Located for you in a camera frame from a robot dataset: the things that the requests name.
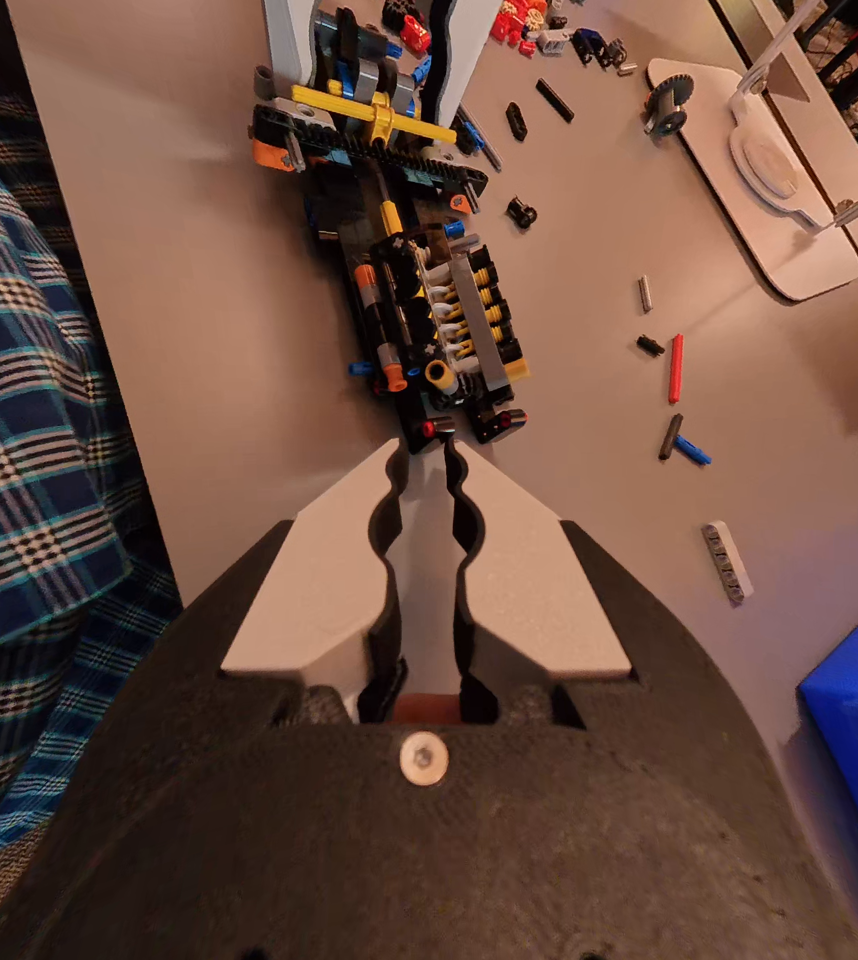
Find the black yellow lego vehicle model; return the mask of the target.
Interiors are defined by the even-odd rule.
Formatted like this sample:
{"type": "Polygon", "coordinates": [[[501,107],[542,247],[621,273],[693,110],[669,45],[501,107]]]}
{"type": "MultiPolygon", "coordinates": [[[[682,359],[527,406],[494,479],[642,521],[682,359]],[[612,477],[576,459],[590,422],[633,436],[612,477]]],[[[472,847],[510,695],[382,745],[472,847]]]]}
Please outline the black yellow lego vehicle model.
{"type": "Polygon", "coordinates": [[[382,24],[320,2],[315,79],[277,87],[255,69],[254,161],[302,180],[310,229],[329,244],[362,358],[350,375],[388,397],[411,452],[455,433],[522,429],[513,385],[529,374],[492,254],[465,219],[488,175],[466,165],[462,121],[422,117],[416,57],[382,24]]]}

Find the pile of loose lego pieces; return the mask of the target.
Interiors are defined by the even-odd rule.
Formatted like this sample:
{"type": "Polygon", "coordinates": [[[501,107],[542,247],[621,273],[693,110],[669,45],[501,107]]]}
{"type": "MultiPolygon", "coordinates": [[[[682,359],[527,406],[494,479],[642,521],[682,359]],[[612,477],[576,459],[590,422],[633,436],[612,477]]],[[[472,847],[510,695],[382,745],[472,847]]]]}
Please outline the pile of loose lego pieces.
{"type": "MultiPolygon", "coordinates": [[[[629,76],[637,69],[637,65],[628,60],[627,50],[620,39],[609,42],[596,30],[570,29],[561,9],[562,3],[556,1],[501,2],[490,37],[528,59],[536,52],[545,57],[558,57],[570,45],[584,66],[594,61],[603,69],[615,68],[620,77],[629,76]]],[[[416,57],[413,74],[422,84],[431,66],[428,15],[415,2],[386,1],[382,6],[381,21],[387,30],[400,38],[402,47],[416,57]]]]}

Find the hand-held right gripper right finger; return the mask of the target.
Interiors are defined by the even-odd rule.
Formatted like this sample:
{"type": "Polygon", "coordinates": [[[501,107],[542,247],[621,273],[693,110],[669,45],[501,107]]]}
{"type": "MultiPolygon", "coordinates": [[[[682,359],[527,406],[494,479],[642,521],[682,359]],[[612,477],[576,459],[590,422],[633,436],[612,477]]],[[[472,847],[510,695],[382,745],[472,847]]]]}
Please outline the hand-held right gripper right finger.
{"type": "Polygon", "coordinates": [[[571,684],[621,683],[633,667],[579,559],[576,528],[461,440],[444,447],[457,570],[459,712],[494,724],[523,690],[550,711],[571,684]]]}

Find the black lego axle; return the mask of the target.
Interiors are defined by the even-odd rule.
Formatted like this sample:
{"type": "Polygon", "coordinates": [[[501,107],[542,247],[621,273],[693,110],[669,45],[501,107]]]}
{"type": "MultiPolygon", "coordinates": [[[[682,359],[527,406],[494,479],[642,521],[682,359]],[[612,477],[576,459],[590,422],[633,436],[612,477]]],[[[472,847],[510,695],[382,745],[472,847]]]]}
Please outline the black lego axle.
{"type": "Polygon", "coordinates": [[[538,78],[535,89],[551,109],[566,123],[571,124],[575,119],[575,112],[563,98],[548,84],[544,78],[538,78]]]}

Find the white stand with base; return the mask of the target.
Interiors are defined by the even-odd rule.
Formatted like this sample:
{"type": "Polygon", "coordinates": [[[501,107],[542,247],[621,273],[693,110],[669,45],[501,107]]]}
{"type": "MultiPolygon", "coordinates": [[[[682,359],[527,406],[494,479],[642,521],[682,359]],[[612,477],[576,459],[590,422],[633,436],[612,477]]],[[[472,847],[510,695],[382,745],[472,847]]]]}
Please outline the white stand with base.
{"type": "Polygon", "coordinates": [[[762,119],[760,97],[766,89],[772,62],[818,4],[806,1],[795,9],[747,68],[727,104],[734,122],[728,147],[743,181],[769,207],[793,217],[813,235],[842,228],[856,220],[858,201],[838,207],[830,221],[821,221],[806,209],[799,194],[802,169],[769,132],[767,122],[762,119]]]}

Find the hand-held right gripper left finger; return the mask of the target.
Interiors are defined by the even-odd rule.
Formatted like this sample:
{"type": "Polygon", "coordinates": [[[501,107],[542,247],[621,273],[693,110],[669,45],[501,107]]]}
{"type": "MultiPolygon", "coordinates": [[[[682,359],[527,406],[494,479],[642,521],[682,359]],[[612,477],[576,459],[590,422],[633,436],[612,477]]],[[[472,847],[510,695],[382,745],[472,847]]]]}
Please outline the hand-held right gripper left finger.
{"type": "Polygon", "coordinates": [[[393,438],[279,524],[281,544],[222,673],[329,688],[358,721],[387,719],[408,676],[387,558],[408,480],[409,450],[393,438]]]}

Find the long grey lego axle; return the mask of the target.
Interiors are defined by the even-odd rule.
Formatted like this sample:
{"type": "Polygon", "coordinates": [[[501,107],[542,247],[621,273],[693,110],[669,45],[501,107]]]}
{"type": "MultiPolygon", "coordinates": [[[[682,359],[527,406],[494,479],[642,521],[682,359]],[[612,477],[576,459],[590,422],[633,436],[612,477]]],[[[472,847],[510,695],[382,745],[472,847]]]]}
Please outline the long grey lego axle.
{"type": "Polygon", "coordinates": [[[483,129],[483,126],[478,121],[478,119],[475,116],[473,116],[473,114],[471,114],[471,112],[462,103],[460,103],[458,106],[457,115],[459,116],[461,121],[470,122],[478,130],[478,132],[484,138],[486,143],[486,147],[483,151],[483,155],[487,158],[490,165],[493,167],[494,171],[497,173],[501,173],[503,171],[502,158],[497,152],[497,150],[495,149],[495,147],[493,146],[490,137],[488,136],[487,132],[483,129]]]}

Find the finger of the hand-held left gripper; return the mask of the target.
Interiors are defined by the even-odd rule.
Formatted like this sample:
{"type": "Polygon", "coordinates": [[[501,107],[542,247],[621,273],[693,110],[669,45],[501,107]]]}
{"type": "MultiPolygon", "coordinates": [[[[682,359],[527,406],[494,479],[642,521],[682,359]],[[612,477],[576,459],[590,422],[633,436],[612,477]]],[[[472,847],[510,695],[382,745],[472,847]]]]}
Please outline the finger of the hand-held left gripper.
{"type": "Polygon", "coordinates": [[[493,22],[493,1],[431,2],[432,62],[422,86],[425,121],[443,128],[451,125],[493,22]]]}
{"type": "Polygon", "coordinates": [[[315,79],[315,24],[319,1],[263,1],[269,68],[278,88],[307,87],[315,79]]]}

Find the white flat stand base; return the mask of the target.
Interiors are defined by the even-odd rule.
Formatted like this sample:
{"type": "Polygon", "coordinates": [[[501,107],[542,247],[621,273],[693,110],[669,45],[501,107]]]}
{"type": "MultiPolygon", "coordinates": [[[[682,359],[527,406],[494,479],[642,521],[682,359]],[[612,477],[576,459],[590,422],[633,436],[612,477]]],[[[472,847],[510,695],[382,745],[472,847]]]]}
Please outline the white flat stand base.
{"type": "Polygon", "coordinates": [[[832,225],[833,213],[765,101],[748,94],[733,112],[730,100],[742,78],[731,69],[663,57],[647,66],[654,88],[683,75],[694,88],[682,105],[682,142],[771,287],[801,303],[858,278],[854,247],[832,225]],[[749,143],[783,154],[793,169],[791,196],[780,197],[752,169],[749,143]]]}

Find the light grey lego beam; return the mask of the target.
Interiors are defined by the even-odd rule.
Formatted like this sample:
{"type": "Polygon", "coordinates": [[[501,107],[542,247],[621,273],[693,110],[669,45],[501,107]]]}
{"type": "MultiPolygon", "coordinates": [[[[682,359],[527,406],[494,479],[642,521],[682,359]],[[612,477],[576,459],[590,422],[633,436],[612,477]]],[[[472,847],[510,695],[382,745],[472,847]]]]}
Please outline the light grey lego beam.
{"type": "Polygon", "coordinates": [[[742,605],[752,596],[754,587],[728,525],[719,520],[704,523],[700,534],[727,600],[734,606],[742,605]]]}

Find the grey lego gear assembly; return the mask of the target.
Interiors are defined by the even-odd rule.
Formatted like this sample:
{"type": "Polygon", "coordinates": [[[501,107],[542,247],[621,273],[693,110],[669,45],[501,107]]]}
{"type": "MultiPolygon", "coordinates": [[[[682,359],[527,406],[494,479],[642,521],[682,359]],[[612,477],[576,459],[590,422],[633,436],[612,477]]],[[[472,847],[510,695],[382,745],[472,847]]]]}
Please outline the grey lego gear assembly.
{"type": "Polygon", "coordinates": [[[685,125],[685,104],[691,98],[695,80],[689,74],[675,74],[663,79],[645,103],[645,134],[651,138],[666,138],[677,134],[685,125]]]}

